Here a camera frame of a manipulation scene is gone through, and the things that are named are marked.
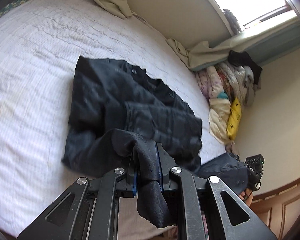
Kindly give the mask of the dark navy satin jacket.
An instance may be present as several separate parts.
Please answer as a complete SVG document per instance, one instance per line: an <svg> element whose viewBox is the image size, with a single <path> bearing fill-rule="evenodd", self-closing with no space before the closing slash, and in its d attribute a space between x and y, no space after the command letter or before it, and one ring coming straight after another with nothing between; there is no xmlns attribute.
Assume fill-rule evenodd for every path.
<svg viewBox="0 0 300 240"><path fill-rule="evenodd" d="M78 59L62 162L93 177L134 167L138 213L157 228L173 223L160 189L157 144L196 171L201 136L201 119L162 80L123 60Z"/></svg>

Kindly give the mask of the yellow patterned pillow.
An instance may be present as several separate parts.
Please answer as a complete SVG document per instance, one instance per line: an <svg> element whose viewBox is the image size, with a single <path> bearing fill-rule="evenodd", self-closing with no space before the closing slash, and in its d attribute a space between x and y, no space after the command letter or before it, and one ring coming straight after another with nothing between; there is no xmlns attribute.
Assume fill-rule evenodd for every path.
<svg viewBox="0 0 300 240"><path fill-rule="evenodd" d="M230 108L230 116L227 123L227 136L234 141L239 129L239 123L242 117L241 104L238 98L235 98Z"/></svg>

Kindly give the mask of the pile of folded quilts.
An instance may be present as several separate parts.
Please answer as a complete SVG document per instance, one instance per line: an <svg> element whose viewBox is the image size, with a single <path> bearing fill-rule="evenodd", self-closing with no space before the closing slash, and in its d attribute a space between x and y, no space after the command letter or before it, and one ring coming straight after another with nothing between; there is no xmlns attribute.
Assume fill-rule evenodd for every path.
<svg viewBox="0 0 300 240"><path fill-rule="evenodd" d="M209 104L210 134L223 145L232 142L226 131L230 108L235 98L239 99L242 112L253 104L258 85L254 84L252 70L224 61L196 72L195 78Z"/></svg>

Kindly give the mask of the black garment on pile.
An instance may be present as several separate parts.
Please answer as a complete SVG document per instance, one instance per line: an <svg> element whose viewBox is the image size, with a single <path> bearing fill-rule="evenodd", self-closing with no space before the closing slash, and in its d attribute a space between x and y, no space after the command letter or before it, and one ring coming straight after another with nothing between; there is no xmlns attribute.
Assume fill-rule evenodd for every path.
<svg viewBox="0 0 300 240"><path fill-rule="evenodd" d="M250 55L244 51L242 53L236 52L236 51L229 51L228 55L228 61L233 66L247 66L249 67L254 75L254 84L257 85L259 83L259 79L262 73L262 68L256 64Z"/></svg>

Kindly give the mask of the beige curtain right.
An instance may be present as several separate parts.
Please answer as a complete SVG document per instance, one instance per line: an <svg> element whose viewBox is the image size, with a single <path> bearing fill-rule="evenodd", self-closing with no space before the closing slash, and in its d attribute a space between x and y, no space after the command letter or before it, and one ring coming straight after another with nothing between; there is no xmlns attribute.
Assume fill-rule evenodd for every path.
<svg viewBox="0 0 300 240"><path fill-rule="evenodd" d="M168 45L189 70L197 72L225 61L230 51L246 52L259 65L267 64L300 48L300 22L291 19L278 25L258 24L237 34L214 48L204 41L187 50L170 38Z"/></svg>

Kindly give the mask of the white quilted bed cover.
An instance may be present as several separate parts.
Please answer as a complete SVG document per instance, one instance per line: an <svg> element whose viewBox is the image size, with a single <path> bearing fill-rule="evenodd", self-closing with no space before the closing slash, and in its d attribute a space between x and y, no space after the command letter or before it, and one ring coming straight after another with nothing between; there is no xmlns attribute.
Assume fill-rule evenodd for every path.
<svg viewBox="0 0 300 240"><path fill-rule="evenodd" d="M161 79L202 119L202 162L225 150L194 74L158 31L93 0L29 0L0 18L0 229L13 237L78 178L61 159L80 56Z"/></svg>

